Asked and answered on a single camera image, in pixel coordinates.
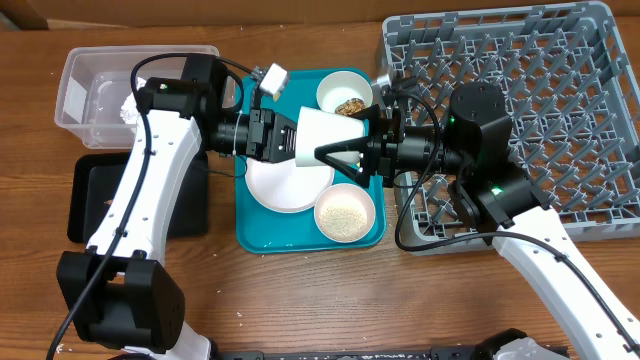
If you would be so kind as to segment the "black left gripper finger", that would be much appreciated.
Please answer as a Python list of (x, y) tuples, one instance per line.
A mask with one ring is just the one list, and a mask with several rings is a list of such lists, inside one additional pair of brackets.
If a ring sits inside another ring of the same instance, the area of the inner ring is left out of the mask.
[(295, 158), (296, 130), (283, 128), (273, 133), (272, 162), (280, 163)]
[(274, 115), (273, 129), (275, 131), (296, 131), (297, 123), (280, 113), (276, 113)]

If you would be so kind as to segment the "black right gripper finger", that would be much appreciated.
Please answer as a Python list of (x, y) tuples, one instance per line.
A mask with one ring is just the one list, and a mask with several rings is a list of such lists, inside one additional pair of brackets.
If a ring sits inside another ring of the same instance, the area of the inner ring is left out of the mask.
[(393, 127), (392, 119), (381, 110), (378, 105), (372, 105), (350, 115), (351, 118), (368, 123), (369, 131), (390, 131)]
[(326, 144), (314, 150), (315, 158), (339, 171), (357, 185), (368, 188), (373, 168), (368, 154), (369, 140), (354, 138)]

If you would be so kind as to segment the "white plastic cup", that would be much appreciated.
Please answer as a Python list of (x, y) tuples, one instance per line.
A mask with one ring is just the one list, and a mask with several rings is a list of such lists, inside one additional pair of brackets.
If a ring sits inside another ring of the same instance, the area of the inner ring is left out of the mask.
[(323, 166), (315, 157), (318, 147), (364, 136), (365, 125), (361, 120), (301, 107), (296, 129), (295, 163), (298, 167)]

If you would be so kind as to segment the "brown food lump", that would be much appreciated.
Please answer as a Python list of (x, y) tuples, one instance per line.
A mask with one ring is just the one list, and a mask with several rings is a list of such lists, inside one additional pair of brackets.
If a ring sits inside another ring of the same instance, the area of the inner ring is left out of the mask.
[(338, 115), (351, 116), (366, 108), (366, 104), (362, 99), (352, 98), (336, 107), (334, 112)]

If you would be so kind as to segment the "white bowl with food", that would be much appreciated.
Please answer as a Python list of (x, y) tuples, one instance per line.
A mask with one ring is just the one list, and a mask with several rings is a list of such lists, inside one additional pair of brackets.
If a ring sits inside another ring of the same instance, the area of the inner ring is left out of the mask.
[(365, 107), (373, 103), (368, 79), (357, 72), (341, 70), (330, 73), (317, 87), (316, 100), (322, 111), (334, 113), (339, 106), (352, 99), (361, 100)]

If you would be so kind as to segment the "white napkin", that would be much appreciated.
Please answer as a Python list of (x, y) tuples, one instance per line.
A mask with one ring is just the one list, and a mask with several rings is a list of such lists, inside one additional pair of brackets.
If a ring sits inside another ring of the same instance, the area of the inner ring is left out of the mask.
[(136, 125), (140, 114), (137, 109), (137, 103), (133, 93), (131, 93), (122, 104), (120, 108), (120, 117), (127, 125)]

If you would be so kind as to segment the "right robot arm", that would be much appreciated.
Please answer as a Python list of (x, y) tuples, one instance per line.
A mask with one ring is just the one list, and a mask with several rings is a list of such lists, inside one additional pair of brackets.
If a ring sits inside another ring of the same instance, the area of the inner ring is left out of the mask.
[(577, 249), (548, 196), (509, 158), (513, 121), (495, 85), (456, 87), (442, 119), (430, 127), (406, 125), (409, 103), (421, 97), (393, 86), (383, 97), (392, 108), (358, 113), (367, 135), (321, 145), (314, 156), (354, 182), (368, 186), (374, 175), (391, 187), (397, 175), (417, 172), (419, 190), (435, 174), (452, 175), (449, 197), (466, 235), (398, 248), (425, 252), (481, 240), (526, 279), (583, 359), (636, 359), (639, 321), (613, 294)]

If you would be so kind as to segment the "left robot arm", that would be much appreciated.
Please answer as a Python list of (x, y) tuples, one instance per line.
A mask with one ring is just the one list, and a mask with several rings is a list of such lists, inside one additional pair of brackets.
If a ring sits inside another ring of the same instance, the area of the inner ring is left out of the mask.
[[(66, 251), (56, 277), (74, 328), (90, 343), (131, 359), (214, 359), (215, 342), (186, 322), (185, 296), (165, 269), (170, 220), (193, 159), (204, 152), (267, 163), (295, 154), (297, 125), (261, 105), (289, 75), (278, 65), (248, 70), (202, 53), (183, 55), (177, 79), (132, 78), (136, 136), (112, 203), (86, 248)], [(228, 79), (249, 74), (251, 102), (225, 106)]]

